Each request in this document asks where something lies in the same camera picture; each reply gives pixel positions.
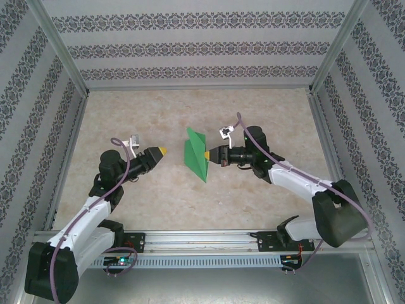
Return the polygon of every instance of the purple cable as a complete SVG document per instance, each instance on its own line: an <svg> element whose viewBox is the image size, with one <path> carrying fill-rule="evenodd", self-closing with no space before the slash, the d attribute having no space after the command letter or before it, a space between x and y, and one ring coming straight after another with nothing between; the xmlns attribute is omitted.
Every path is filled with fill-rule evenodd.
<svg viewBox="0 0 405 304"><path fill-rule="evenodd" d="M341 193L340 191L330 187L329 185L326 185L323 182L319 182L317 179L314 179L312 176L306 174L305 172L296 170L293 167L284 165L283 163L280 163L278 160L276 160L274 157L272 157L269 153L266 152L266 150L264 150L257 141L254 140L252 134L249 132L249 130L247 129L246 125L243 123L242 121L242 115L238 112L237 114L237 118L238 118L238 123L235 126L238 126L238 124L240 124L242 126L242 128L244 129L246 135L250 138L250 140L252 141L252 143L264 154L266 155L272 162L276 163L277 165L281 166L282 168L288 170L288 171L292 171L296 174L298 174L301 177L304 177L305 179L309 180L310 182L314 182L316 184L319 184L321 187L324 187L326 189L328 189L329 191L335 193L336 195L340 196L341 198L343 198L344 200L346 200L347 202L349 202L353 207L355 207L355 209L357 209L358 212L361 213L361 215L364 217L364 219L367 221L367 225L368 225L368 231L367 234L363 237L359 237L356 239L351 239L351 241L366 241L367 239L370 238L371 233L373 232L373 222L371 221L370 217L367 215L367 213L358 205L356 204L356 202L354 202L352 199L350 199L348 196L346 196L345 194ZM305 264L303 266L305 266L306 264L308 264L309 261L312 260L312 258L314 257L315 253L320 249L321 245L323 243L323 240L320 241L320 243L318 244L318 246L316 247L316 249L314 250L314 252L312 252L311 256L307 259L307 261L305 262Z"/></svg>
<svg viewBox="0 0 405 304"><path fill-rule="evenodd" d="M131 263L131 265L130 265L129 267L125 268L123 271L121 271L121 272L119 272L119 273L117 273L117 274L112 274L112 273L110 273L110 272L108 271L109 268L111 267L111 264L113 264L113 263L108 264L108 265L107 265L107 269L106 269L107 276L110 276L110 275L114 275L114 277L122 276L123 274L126 274L129 270L131 270L131 269L135 266L135 264L137 263L137 260L138 260L138 253L137 253L137 251L135 250L135 248L131 248L131 247L116 247L116 248L107 249L106 251L104 251L104 253L112 252L112 251L116 251L116 250L130 250L130 251L132 251L132 252L135 254L135 258L134 258L134 260L132 261L132 263Z"/></svg>
<svg viewBox="0 0 405 304"><path fill-rule="evenodd" d="M129 157L129 152L126 149L124 143L119 140L118 138L111 138L111 143L114 144L115 146L121 146L123 147L125 154L127 156L127 168L125 169L125 173L123 175L123 177L121 178L121 180L118 182L117 185L115 185L110 191L108 191L106 194L104 194L103 196L101 196L100 198L98 198L93 204L91 204L89 206L89 210L92 209L94 206L96 206L100 201L102 201L104 198L106 198L107 196L109 196L112 192L114 192L118 187L120 187L120 185L124 182L125 178L128 175L129 172L129 167L130 167L130 157ZM77 216L77 218L75 218L75 220L69 225L69 227L67 228L67 230L65 231L65 233L63 234L63 236L61 237L61 239L59 240L59 243L56 245L55 250L53 251L53 255L52 255L52 259L51 259L51 265L49 268L49 280L51 283L51 291L52 291L52 297L53 300L56 304L59 304L59 299L58 299L58 294L56 292L56 285L55 285L55 261L56 261L56 256L58 255L58 252L63 244L64 241L66 241L66 237L69 235L69 232L73 229L73 227L77 224L77 222L88 212L88 209L83 210L83 212L81 214L79 214Z"/></svg>

